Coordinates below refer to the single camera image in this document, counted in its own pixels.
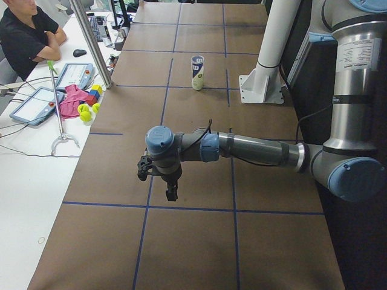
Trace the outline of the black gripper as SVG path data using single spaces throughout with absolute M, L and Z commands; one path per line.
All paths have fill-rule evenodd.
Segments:
M 182 175 L 182 169 L 177 169 L 173 173 L 162 174 L 161 178 L 167 183 L 166 197 L 168 201 L 178 199 L 178 180 Z

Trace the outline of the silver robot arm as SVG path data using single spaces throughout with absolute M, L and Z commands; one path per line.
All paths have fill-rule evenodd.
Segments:
M 374 83 L 386 36 L 385 1 L 314 1 L 310 42 L 336 42 L 336 69 L 330 137 L 321 145 L 293 144 L 213 131 L 175 133 L 156 126 L 145 136 L 137 164 L 144 181 L 159 176 L 169 201 L 178 198 L 183 161 L 217 161 L 234 157 L 256 166 L 308 171 L 333 195 L 357 202 L 374 196 L 386 183 L 386 167 L 376 160 L 371 139 Z

